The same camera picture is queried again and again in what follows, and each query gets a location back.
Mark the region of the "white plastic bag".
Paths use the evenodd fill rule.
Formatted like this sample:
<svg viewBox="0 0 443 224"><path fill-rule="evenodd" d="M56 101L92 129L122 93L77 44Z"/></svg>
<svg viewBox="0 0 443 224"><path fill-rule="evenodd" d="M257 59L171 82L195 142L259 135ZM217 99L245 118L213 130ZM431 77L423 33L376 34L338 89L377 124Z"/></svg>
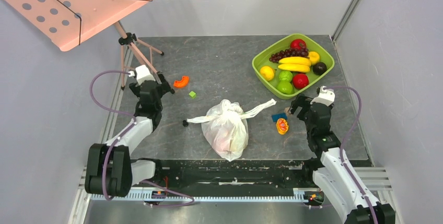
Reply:
<svg viewBox="0 0 443 224"><path fill-rule="evenodd" d="M276 105L271 99L249 111L244 111L239 103L223 99L211 107L205 116L186 119L188 123L201 124L202 132L212 149L223 159L231 162L240 158L249 142L247 119Z"/></svg>

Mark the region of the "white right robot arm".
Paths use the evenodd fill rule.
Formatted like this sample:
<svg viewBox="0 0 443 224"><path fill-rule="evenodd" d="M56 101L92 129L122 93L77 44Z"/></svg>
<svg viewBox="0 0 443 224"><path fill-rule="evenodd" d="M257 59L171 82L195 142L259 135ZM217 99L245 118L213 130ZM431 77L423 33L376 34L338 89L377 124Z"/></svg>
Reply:
<svg viewBox="0 0 443 224"><path fill-rule="evenodd" d="M318 186L338 213L342 223L395 223L395 210L370 192L348 160L342 144L331 130L333 105L299 94L289 112L304 122L308 146L315 154L302 166L302 181Z"/></svg>

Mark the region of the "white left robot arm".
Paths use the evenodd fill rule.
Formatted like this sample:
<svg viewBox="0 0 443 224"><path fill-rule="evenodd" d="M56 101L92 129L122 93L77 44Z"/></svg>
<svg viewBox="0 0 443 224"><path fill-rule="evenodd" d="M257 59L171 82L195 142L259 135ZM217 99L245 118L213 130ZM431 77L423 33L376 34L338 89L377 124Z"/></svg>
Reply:
<svg viewBox="0 0 443 224"><path fill-rule="evenodd" d="M158 186L164 180L162 169L151 160L131 161L131 153L141 141L153 133L162 118L161 99L173 93L169 83L162 79L133 82L130 89L138 98L135 113L128 126L111 140L93 144L89 148L86 166L85 190L90 194L105 196L107 200L126 196L132 185L145 180Z"/></svg>

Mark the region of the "green fake apple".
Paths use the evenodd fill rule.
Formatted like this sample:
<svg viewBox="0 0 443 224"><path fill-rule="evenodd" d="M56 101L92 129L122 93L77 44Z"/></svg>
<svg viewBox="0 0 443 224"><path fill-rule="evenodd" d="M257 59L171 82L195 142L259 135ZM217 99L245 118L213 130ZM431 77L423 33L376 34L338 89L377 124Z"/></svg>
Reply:
<svg viewBox="0 0 443 224"><path fill-rule="evenodd" d="M290 95L294 92L294 86L292 85L291 82L286 81L286 80L281 80L279 81L279 83L276 86L276 89L285 95Z"/></svg>

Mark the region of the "lower fake banana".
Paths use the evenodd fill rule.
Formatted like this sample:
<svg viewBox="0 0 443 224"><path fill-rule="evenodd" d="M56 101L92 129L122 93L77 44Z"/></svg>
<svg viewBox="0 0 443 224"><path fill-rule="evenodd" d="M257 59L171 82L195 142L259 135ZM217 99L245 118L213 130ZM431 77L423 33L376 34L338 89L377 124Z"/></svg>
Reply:
<svg viewBox="0 0 443 224"><path fill-rule="evenodd" d="M310 66L299 65L299 64L279 64L278 68L280 70L287 70L290 72L308 73L310 72Z"/></svg>

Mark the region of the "fake banana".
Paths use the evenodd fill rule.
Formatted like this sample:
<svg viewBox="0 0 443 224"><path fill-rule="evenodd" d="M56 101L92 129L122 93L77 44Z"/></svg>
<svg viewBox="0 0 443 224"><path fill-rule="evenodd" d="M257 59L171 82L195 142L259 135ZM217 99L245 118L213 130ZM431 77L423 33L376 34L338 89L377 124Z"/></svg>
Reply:
<svg viewBox="0 0 443 224"><path fill-rule="evenodd" d="M286 57L286 58L279 60L278 63L279 64L299 64L299 65L311 66L311 62L308 58L299 57L299 56Z"/></svg>
<svg viewBox="0 0 443 224"><path fill-rule="evenodd" d="M308 73L310 72L310 66L299 65L299 64L279 64L278 68L280 70L287 70L290 72Z"/></svg>

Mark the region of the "dark fake plum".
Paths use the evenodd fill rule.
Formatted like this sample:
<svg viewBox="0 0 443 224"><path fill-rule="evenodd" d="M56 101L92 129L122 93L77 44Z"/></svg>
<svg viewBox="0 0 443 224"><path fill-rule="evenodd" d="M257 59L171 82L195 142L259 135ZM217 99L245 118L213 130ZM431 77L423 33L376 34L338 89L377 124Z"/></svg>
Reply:
<svg viewBox="0 0 443 224"><path fill-rule="evenodd" d="M318 76L323 75L327 70L328 67L324 62L318 62L312 66L312 71Z"/></svg>

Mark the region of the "upper fake banana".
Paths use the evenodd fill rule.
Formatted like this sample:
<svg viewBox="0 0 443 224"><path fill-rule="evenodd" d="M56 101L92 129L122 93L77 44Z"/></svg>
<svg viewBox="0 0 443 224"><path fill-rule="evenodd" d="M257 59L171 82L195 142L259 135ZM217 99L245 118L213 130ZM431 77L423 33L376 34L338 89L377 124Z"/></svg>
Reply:
<svg viewBox="0 0 443 224"><path fill-rule="evenodd" d="M299 65L311 66L311 62L308 58L299 57L299 56L286 57L286 58L279 60L278 63L279 64L299 64Z"/></svg>

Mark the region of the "small yellow fake fruit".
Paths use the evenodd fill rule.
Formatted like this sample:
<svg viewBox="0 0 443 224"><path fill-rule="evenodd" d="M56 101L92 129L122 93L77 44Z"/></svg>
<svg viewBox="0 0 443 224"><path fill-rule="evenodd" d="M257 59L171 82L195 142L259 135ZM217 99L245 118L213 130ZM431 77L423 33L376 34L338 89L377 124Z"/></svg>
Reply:
<svg viewBox="0 0 443 224"><path fill-rule="evenodd" d="M320 55L315 51L310 51L308 53L308 59L310 60L311 65L313 66L320 62Z"/></svg>

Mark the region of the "red fake apple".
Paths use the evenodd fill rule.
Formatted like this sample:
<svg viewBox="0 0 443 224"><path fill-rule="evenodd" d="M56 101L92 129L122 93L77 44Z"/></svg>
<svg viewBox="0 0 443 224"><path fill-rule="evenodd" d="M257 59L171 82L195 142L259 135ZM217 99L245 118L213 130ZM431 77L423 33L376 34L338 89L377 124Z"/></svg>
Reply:
<svg viewBox="0 0 443 224"><path fill-rule="evenodd" d="M307 48L307 45L303 39L295 39L290 43L290 48L303 51Z"/></svg>

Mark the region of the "orange curved toy block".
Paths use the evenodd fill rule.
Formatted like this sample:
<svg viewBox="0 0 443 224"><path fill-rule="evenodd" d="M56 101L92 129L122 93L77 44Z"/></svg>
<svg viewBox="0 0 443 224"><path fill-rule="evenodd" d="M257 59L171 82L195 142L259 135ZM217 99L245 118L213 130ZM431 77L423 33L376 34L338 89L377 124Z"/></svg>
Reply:
<svg viewBox="0 0 443 224"><path fill-rule="evenodd" d="M182 76L180 80L174 81L173 86L175 88L184 88L188 85L189 81L190 81L189 76Z"/></svg>

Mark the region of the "yellow orange toy piece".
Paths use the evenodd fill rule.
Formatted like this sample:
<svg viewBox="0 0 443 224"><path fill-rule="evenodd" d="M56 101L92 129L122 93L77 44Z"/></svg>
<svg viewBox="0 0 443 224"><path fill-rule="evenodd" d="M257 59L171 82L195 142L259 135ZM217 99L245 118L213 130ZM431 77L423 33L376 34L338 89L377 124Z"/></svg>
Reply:
<svg viewBox="0 0 443 224"><path fill-rule="evenodd" d="M284 118L279 118L276 121L277 132L281 135L285 135L289 130L289 125Z"/></svg>

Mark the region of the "blue toy brick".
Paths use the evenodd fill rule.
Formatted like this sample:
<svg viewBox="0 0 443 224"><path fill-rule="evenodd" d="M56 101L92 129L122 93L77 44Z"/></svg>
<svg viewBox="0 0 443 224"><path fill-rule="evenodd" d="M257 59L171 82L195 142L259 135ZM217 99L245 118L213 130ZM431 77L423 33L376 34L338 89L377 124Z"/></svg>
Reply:
<svg viewBox="0 0 443 224"><path fill-rule="evenodd" d="M271 115L271 118L273 122L277 122L279 119L287 120L287 115L286 113L278 113Z"/></svg>

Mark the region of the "green plastic tray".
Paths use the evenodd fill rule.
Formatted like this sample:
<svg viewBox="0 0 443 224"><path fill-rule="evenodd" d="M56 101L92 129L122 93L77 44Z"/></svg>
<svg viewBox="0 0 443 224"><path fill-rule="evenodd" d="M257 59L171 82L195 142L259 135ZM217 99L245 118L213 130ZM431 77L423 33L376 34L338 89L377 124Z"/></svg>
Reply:
<svg viewBox="0 0 443 224"><path fill-rule="evenodd" d="M262 84L288 100L319 82L335 65L332 55L312 38L296 33L270 45L252 59Z"/></svg>

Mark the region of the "pink music stand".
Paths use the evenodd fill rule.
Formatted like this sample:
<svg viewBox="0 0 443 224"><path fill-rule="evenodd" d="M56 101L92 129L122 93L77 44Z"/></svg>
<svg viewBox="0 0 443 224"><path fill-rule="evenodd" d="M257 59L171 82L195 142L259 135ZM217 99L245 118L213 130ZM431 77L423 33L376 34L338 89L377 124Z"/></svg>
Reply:
<svg viewBox="0 0 443 224"><path fill-rule="evenodd" d="M96 86L108 92L139 68L124 64L131 50L148 81L165 83L121 20L153 0L1 0L1 95L87 93L100 72L114 75Z"/></svg>

